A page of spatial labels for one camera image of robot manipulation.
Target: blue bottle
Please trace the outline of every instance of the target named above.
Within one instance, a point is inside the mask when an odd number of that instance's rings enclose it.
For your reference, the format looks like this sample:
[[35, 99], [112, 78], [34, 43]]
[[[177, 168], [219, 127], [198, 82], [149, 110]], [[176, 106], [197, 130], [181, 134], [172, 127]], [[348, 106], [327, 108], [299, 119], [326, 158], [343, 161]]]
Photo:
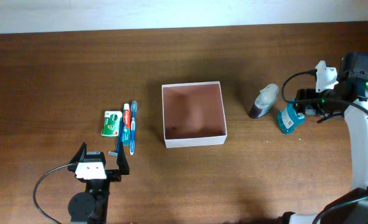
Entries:
[[278, 114], [278, 125], [283, 134], [291, 134], [295, 128], [304, 123], [306, 117], [297, 114], [292, 103], [288, 103], [286, 108]]

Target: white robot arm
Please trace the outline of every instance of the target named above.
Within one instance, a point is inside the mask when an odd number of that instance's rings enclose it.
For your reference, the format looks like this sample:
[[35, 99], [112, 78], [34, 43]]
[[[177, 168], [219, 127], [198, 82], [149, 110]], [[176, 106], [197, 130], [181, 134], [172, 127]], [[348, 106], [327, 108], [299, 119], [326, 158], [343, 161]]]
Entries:
[[342, 58], [339, 76], [336, 69], [326, 67], [324, 61], [314, 71], [316, 88], [299, 90], [295, 100], [299, 103], [294, 108], [298, 113], [324, 116], [321, 121], [344, 116], [351, 139], [351, 189], [318, 215], [285, 213], [281, 223], [368, 223], [368, 54], [347, 54]]

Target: toothbrush head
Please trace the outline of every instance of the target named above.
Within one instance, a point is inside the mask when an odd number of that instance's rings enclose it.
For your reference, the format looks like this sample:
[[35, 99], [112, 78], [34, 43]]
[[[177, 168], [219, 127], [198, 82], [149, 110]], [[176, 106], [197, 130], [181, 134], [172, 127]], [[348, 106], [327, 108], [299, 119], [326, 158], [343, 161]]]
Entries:
[[131, 103], [131, 111], [132, 111], [132, 112], [136, 112], [137, 107], [138, 107], [137, 102], [136, 102], [136, 101], [133, 101], [133, 102]]

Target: open cardboard box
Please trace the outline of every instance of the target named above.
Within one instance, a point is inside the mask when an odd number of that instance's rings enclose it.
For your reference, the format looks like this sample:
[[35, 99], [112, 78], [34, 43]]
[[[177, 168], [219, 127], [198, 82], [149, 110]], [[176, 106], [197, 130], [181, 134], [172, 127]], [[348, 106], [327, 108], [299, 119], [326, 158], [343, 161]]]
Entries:
[[220, 82], [162, 85], [166, 148], [223, 144], [227, 138]]

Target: brown table surface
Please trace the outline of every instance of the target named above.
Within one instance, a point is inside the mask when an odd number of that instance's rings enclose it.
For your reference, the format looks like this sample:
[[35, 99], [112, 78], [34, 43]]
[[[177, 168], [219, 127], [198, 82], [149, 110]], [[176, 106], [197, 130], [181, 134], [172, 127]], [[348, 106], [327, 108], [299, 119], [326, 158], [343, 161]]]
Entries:
[[[223, 223], [317, 213], [347, 193], [351, 149], [343, 119], [307, 118], [293, 134], [278, 129], [280, 98], [262, 119], [246, 108], [269, 83], [320, 60], [368, 52], [368, 22], [109, 30], [0, 35], [0, 223], [50, 223], [34, 207], [42, 174], [79, 149], [107, 153], [105, 110], [138, 102], [129, 176], [110, 185], [108, 223]], [[161, 85], [220, 81], [224, 145], [166, 149]], [[309, 76], [288, 85], [313, 88]], [[116, 169], [106, 155], [106, 168]], [[38, 189], [40, 206], [68, 223], [69, 200], [85, 184], [66, 169]]]

